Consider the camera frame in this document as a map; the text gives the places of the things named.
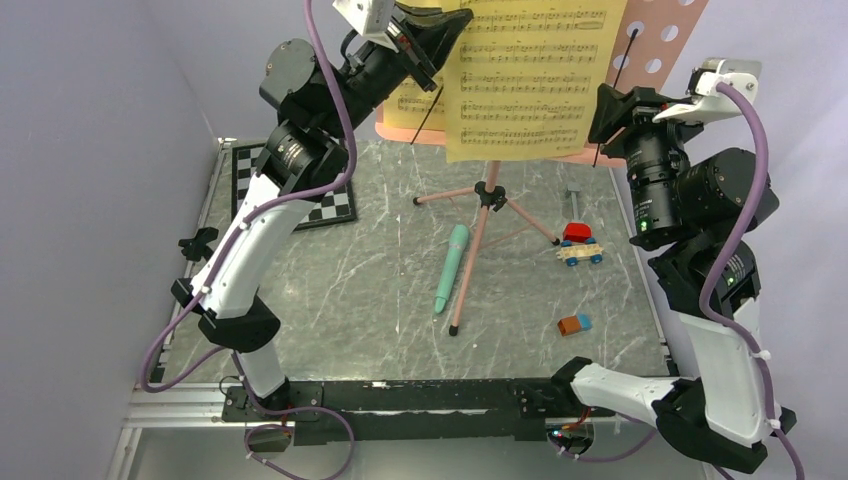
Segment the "yellow sheet music top page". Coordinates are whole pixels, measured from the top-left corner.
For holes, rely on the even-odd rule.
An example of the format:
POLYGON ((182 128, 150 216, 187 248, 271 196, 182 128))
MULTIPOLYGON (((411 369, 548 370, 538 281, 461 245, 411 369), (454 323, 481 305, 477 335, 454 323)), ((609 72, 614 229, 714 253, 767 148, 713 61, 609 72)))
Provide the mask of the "yellow sheet music top page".
POLYGON ((446 95, 441 92, 442 75, 438 74, 435 81, 435 90, 424 91, 407 77, 383 103, 383 123, 392 128, 443 131, 446 95))

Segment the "yellow sheet music page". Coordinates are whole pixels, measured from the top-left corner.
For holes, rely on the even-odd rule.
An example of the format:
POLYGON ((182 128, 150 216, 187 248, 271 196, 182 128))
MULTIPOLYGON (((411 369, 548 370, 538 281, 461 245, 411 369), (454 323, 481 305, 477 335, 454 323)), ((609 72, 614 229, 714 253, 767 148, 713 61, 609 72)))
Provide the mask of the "yellow sheet music page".
POLYGON ((626 2, 445 5, 473 14, 445 67, 448 161, 525 161, 582 152, 626 2))
POLYGON ((424 91, 407 77, 383 103, 383 123, 392 128, 443 131, 446 95, 441 92, 442 75, 438 74, 435 81, 435 90, 424 91))

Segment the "pink perforated music stand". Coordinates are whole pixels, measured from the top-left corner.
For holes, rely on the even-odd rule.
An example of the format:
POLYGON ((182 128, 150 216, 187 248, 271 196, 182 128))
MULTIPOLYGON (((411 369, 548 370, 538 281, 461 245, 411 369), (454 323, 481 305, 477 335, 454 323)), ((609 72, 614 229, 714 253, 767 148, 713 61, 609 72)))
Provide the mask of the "pink perforated music stand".
MULTIPOLYGON (((668 74, 663 70, 671 69, 676 63, 706 6, 707 3, 705 1, 630 1, 625 8, 623 18, 631 21, 631 23, 640 21, 643 15, 647 16, 648 19, 641 21, 640 25, 634 26, 632 31, 626 34, 626 41, 623 43, 625 51, 622 54, 622 59, 627 60, 633 56, 637 38, 644 33, 647 27, 662 27, 662 32, 651 33, 645 36, 645 39, 653 45, 661 42, 665 44, 660 48, 660 53, 650 60, 651 62, 660 62, 662 65, 653 73, 656 78, 650 81, 646 80, 643 74, 623 74, 621 68, 615 69, 609 77, 619 87, 630 84, 644 84, 660 88, 668 78, 668 74)), ((386 108, 392 102, 387 101, 377 109, 375 129, 385 140, 443 146, 446 142, 445 133, 442 130, 426 127, 430 116, 442 99, 443 94, 440 92, 432 96, 423 114, 421 126, 416 128, 401 128, 390 125, 385 120, 385 112, 386 108)), ((451 336, 456 336, 459 333, 461 314, 471 283, 474 264, 480 251, 487 247, 483 242, 483 238, 488 218, 492 213, 499 211, 504 206, 508 206, 525 221, 523 227, 505 235, 503 237, 504 239, 509 239, 529 228, 534 228, 551 241, 553 245, 558 246, 561 244, 561 240, 553 231, 547 229, 537 218, 533 217, 523 207, 511 200, 505 188, 497 184, 500 168, 501 163, 499 161, 488 161, 486 163, 486 178, 477 182, 474 186, 419 196, 413 199, 413 204, 416 206, 437 200, 454 202, 458 197, 470 195, 476 196, 480 202, 479 213, 482 217, 473 228, 468 230, 468 233, 465 235, 465 241, 463 243, 451 242, 449 244, 449 257, 456 260, 461 259, 458 254, 463 251, 465 246, 470 247, 456 296, 453 318, 448 330, 451 336)))

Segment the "yellow sheet music bottom page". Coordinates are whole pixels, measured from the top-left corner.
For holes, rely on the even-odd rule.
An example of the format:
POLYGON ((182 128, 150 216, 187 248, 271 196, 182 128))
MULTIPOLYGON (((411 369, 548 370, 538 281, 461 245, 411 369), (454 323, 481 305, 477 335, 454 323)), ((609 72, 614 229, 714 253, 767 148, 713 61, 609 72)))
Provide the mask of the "yellow sheet music bottom page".
POLYGON ((445 67, 448 161, 525 161, 582 152, 626 2, 445 5, 473 14, 445 67))

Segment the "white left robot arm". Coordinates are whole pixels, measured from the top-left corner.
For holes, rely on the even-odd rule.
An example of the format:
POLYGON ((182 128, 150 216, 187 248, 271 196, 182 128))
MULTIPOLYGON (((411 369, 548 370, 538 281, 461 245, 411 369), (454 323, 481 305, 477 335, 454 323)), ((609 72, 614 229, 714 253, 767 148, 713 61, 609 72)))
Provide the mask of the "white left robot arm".
POLYGON ((436 74, 474 17, 467 7, 396 1, 338 1, 335 9, 363 45, 335 67, 312 9, 305 9, 308 38, 280 44, 259 87, 277 124, 247 194, 215 248, 211 230, 183 241, 188 256, 204 266, 172 287, 177 302, 198 316, 204 336, 234 353, 251 388, 248 407, 264 420, 285 411, 290 382, 273 346, 280 320, 258 294, 262 278, 297 225, 352 177, 355 129, 407 79, 434 90, 436 74))

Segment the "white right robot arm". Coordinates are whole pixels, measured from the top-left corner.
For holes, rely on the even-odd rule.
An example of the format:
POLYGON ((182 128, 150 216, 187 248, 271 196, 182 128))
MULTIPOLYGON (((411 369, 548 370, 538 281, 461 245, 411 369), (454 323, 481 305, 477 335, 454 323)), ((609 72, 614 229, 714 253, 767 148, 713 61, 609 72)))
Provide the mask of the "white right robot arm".
POLYGON ((755 333, 761 281, 745 234, 778 208, 762 120, 736 82, 677 101, 648 87, 603 84, 590 142, 627 166, 636 226, 649 262, 683 323, 698 373, 648 378, 584 357, 550 380, 545 403, 564 415, 611 411, 652 426, 679 453, 723 475, 751 474, 766 439, 796 424, 778 404, 770 353, 755 333))

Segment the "red wooden toy car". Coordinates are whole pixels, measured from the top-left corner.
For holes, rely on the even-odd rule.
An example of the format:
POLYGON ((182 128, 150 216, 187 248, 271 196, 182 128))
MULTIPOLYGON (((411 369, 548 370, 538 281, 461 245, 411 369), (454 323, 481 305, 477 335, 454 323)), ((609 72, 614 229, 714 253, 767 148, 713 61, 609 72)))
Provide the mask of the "red wooden toy car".
POLYGON ((588 224, 569 222, 563 230, 563 239, 556 257, 569 267, 586 260, 599 264, 603 261, 603 251, 588 224))

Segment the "orange blue toy block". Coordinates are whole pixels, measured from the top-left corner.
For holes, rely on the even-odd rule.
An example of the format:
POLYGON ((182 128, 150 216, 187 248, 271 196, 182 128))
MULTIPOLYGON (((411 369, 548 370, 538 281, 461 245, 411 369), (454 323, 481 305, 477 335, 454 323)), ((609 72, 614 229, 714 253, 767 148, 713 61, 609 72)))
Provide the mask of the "orange blue toy block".
POLYGON ((560 334, 565 337, 590 330, 592 321, 586 314, 577 314, 561 318, 557 322, 557 328, 560 334))

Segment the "black clamp knob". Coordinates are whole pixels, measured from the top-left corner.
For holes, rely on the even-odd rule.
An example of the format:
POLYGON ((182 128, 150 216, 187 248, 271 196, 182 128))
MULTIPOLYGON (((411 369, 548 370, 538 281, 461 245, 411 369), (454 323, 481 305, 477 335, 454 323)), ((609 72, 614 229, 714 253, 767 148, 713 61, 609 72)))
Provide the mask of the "black clamp knob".
POLYGON ((219 230, 214 227, 199 228, 191 238, 178 241, 181 255, 191 262, 209 260, 214 253, 210 243, 218 238, 219 230))

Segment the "grey metal bracket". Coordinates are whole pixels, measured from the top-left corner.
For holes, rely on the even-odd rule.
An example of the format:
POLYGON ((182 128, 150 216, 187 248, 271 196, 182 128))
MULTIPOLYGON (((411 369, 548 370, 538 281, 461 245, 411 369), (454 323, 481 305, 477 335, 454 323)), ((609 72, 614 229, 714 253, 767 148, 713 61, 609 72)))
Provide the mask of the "grey metal bracket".
POLYGON ((579 206, 579 193, 581 192, 581 187, 579 184, 571 182, 567 185, 566 189, 571 200, 572 221, 575 223, 581 223, 582 216, 579 206))

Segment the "mint green toy recorder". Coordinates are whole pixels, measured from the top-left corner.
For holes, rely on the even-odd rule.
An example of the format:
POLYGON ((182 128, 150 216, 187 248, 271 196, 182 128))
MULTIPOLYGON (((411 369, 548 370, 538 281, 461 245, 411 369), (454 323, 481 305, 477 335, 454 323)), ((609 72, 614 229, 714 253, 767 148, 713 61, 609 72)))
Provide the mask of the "mint green toy recorder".
POLYGON ((467 226, 456 225, 448 240, 448 249, 436 289, 434 313, 441 314, 447 307, 461 260, 468 245, 470 230, 467 226))

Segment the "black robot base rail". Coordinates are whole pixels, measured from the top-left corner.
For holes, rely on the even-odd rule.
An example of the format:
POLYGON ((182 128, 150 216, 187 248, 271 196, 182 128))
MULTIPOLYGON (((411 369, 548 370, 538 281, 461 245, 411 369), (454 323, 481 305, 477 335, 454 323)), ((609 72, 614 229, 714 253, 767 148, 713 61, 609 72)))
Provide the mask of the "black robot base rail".
POLYGON ((239 384, 222 387, 225 423, 275 424, 253 445, 282 451, 289 444, 358 441, 511 438, 552 440, 575 453, 605 418, 565 398, 546 378, 293 381, 282 395, 253 402, 239 384))

